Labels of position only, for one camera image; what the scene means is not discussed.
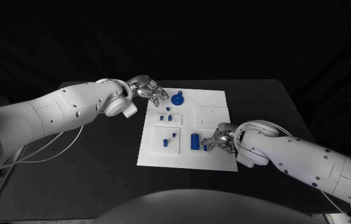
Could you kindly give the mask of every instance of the cable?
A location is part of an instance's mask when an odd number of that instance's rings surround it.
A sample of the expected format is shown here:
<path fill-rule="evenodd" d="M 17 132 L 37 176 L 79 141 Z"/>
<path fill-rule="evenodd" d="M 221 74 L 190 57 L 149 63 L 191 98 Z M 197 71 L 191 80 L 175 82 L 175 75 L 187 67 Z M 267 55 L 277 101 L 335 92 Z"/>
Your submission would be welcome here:
<path fill-rule="evenodd" d="M 79 133 L 77 133 L 77 135 L 76 135 L 76 137 L 74 137 L 74 140 L 77 139 L 80 132 L 82 132 L 82 128 L 80 128 L 80 131 L 79 131 Z M 57 153 L 57 154 L 56 154 L 53 157 L 50 157 L 49 159 L 43 159 L 41 161 L 34 161 L 34 162 L 23 162 L 23 161 L 20 161 L 18 163 L 37 163 L 37 162 L 46 162 L 47 160 L 50 160 L 50 159 L 53 159 L 54 157 L 57 157 L 57 156 L 66 151 L 66 149 L 70 147 L 70 145 L 63 149 L 63 151 L 60 151 L 60 153 Z"/>
<path fill-rule="evenodd" d="M 11 163 L 8 163 L 8 164 L 5 164 L 5 165 L 3 165 L 1 167 L 0 167 L 0 169 L 3 169 L 3 168 L 5 168 L 5 167 L 10 167 L 10 166 L 13 166 L 14 164 L 17 164 L 17 163 L 21 163 L 27 158 L 30 158 L 37 152 L 40 152 L 53 142 L 54 142 L 54 140 L 60 137 L 60 135 L 63 134 L 63 132 L 56 136 L 56 138 L 49 142 L 49 144 L 44 146 L 44 147 L 41 147 L 34 153 L 31 153 L 28 156 L 26 156 L 26 157 L 23 157 L 18 161 L 15 161 L 15 162 L 11 162 Z"/>
<path fill-rule="evenodd" d="M 292 137 L 292 134 L 282 128 L 282 127 L 279 127 L 277 125 L 274 125 L 272 122 L 269 122 L 269 121 L 263 121 L 263 122 L 266 122 L 267 124 L 270 124 L 270 125 L 273 125 L 274 127 L 277 127 L 280 130 L 282 130 L 282 132 L 284 132 L 286 134 L 287 134 L 287 136 L 290 136 Z M 325 195 L 325 193 L 322 192 L 322 194 L 323 194 L 323 196 L 325 196 L 325 198 L 329 200 L 329 202 L 332 203 L 332 201 L 331 201 L 331 199 L 328 198 L 328 196 Z M 351 221 L 351 217 L 348 216 L 348 214 L 346 213 L 343 213 L 342 212 L 342 210 L 336 207 L 336 209 L 339 210 L 339 212 L 345 215 L 345 217 L 349 219 L 349 221 Z"/>

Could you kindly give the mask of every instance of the white panel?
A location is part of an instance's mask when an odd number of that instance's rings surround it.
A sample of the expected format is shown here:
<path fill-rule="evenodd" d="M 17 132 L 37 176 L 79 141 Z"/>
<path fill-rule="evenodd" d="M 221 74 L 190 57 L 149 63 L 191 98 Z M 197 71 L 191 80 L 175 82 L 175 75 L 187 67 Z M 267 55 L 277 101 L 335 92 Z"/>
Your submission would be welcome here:
<path fill-rule="evenodd" d="M 154 140 L 151 143 L 151 152 L 154 154 L 164 155 L 178 155 L 179 153 L 179 132 L 181 129 L 174 127 L 161 127 L 156 126 L 154 129 Z M 162 140 L 168 140 L 168 146 L 162 146 Z"/>
<path fill-rule="evenodd" d="M 236 154 L 227 154 L 217 147 L 214 147 L 210 152 L 204 152 L 202 147 L 200 151 L 190 149 L 190 135 L 198 134 L 201 141 L 204 138 L 207 139 L 213 136 L 215 129 L 215 127 L 213 129 L 198 129 L 195 127 L 195 107 L 225 108 L 227 101 L 224 91 L 181 88 L 164 88 L 164 90 L 167 91 L 169 98 L 181 90 L 184 103 L 179 106 L 175 106 L 168 99 L 159 101 L 159 106 L 155 107 L 151 101 L 148 102 L 136 165 L 237 172 Z M 158 114 L 165 115 L 164 120 L 167 120 L 167 115 L 169 114 L 182 116 L 181 126 L 172 126 L 181 129 L 179 154 L 174 156 L 151 152 Z M 221 120 L 224 120 L 221 122 L 230 123 L 228 114 Z"/>
<path fill-rule="evenodd" d="M 215 129 L 221 123 L 230 123 L 228 108 L 225 107 L 195 107 L 195 127 L 198 129 Z"/>
<path fill-rule="evenodd" d="M 172 114 L 156 114 L 155 115 L 155 125 L 156 126 L 181 126 L 181 115 L 172 115 Z"/>

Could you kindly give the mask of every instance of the table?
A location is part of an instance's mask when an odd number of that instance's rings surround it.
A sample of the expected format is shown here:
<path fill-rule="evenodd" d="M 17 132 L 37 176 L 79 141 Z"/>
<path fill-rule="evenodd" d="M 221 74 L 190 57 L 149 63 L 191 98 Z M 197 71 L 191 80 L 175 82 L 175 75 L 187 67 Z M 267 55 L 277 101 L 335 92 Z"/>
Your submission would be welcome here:
<path fill-rule="evenodd" d="M 59 88 L 92 81 L 64 82 Z M 293 136 L 313 142 L 289 94 L 277 80 L 156 81 L 162 87 L 224 90 L 231 124 L 266 120 Z M 0 220 L 86 219 L 99 217 L 131 199 L 169 189 L 200 188 L 227 191 L 280 204 L 306 214 L 336 213 L 320 191 L 282 174 L 272 162 L 238 172 L 136 166 L 148 100 L 135 98 L 136 114 L 99 114 L 83 126 L 76 142 L 59 157 L 43 163 L 17 164 L 0 201 Z M 59 153 L 79 128 L 28 160 Z M 21 157 L 56 135 L 30 143 Z M 349 204 L 335 197 L 343 211 Z"/>

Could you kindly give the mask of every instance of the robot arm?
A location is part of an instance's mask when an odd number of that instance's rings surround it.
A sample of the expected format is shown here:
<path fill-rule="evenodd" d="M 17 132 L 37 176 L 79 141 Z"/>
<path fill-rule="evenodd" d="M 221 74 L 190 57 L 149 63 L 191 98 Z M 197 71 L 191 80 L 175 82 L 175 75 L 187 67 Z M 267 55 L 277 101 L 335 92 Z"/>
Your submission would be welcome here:
<path fill-rule="evenodd" d="M 86 125 L 97 114 L 115 116 L 122 112 L 129 118 L 138 111 L 135 96 L 148 98 L 155 107 L 158 99 L 168 99 L 155 81 L 141 75 L 126 82 L 100 79 L 72 85 L 34 100 L 0 107 L 0 166 L 24 145 Z"/>
<path fill-rule="evenodd" d="M 217 145 L 227 153 L 237 149 L 237 162 L 250 168 L 270 160 L 279 171 L 351 203 L 351 158 L 300 138 L 280 137 L 267 122 L 256 120 L 238 127 L 220 123 L 201 144 L 211 146 L 208 150 Z"/>

